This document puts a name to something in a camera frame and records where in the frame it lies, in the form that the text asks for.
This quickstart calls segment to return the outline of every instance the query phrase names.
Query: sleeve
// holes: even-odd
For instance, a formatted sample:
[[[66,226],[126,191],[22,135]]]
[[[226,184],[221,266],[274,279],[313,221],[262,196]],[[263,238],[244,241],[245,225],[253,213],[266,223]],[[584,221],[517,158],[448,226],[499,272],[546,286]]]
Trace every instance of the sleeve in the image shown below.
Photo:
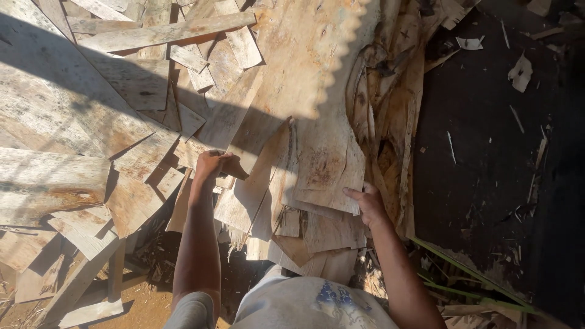
[[[202,292],[184,296],[163,329],[215,329],[214,302]]]

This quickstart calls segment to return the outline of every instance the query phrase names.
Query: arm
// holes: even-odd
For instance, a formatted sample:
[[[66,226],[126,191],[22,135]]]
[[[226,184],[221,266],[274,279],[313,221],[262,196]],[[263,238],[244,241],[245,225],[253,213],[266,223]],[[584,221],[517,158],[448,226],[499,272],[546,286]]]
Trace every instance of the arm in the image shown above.
[[[210,150],[199,155],[191,185],[187,220],[177,255],[171,311],[185,295],[204,292],[214,301],[214,321],[219,317],[221,264],[214,228],[212,190],[222,164],[232,153]]]
[[[409,262],[386,214],[380,192],[367,182],[364,182],[364,190],[345,188],[343,192],[357,200],[362,209],[362,220],[371,230],[392,320],[401,329],[446,329],[441,314]]]

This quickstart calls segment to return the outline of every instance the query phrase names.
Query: stack of wood sheets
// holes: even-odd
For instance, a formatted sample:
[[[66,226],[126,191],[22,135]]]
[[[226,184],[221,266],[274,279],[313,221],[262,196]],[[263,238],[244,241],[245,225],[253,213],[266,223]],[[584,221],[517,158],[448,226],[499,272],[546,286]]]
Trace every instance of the stack of wood sheets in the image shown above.
[[[470,9],[444,2],[422,18],[416,0],[2,1],[0,262],[16,301],[53,298],[41,328],[123,312],[125,251],[175,191],[167,230],[182,231],[209,149],[239,159],[215,218],[248,259],[347,282],[367,228],[343,187],[374,182],[412,233],[424,44]],[[62,238],[85,260],[57,291]],[[106,304],[74,310],[108,260]]]

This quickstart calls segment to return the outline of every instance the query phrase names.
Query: hand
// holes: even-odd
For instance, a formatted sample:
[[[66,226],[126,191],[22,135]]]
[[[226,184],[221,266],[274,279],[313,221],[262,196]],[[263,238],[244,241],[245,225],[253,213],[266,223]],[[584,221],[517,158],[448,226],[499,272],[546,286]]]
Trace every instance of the hand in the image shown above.
[[[343,193],[346,196],[354,199],[360,205],[362,210],[362,221],[370,229],[376,225],[386,225],[390,223],[390,219],[386,214],[384,208],[384,201],[382,195],[376,186],[368,182],[364,182],[364,192],[359,192],[348,187],[343,188]]]
[[[221,172],[223,163],[232,156],[232,152],[224,154],[220,150],[209,150],[201,153],[197,158],[193,182],[197,181],[213,188],[215,186],[215,179],[218,177],[219,172]]]

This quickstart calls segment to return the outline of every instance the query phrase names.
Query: white t-shirt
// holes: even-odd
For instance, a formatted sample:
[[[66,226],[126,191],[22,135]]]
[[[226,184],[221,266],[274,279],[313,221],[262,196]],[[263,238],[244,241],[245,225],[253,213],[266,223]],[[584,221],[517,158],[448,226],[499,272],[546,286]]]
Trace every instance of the white t-shirt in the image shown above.
[[[213,302],[183,297],[164,329],[214,329]],[[268,277],[242,299],[232,329],[398,329],[374,297],[319,277]]]

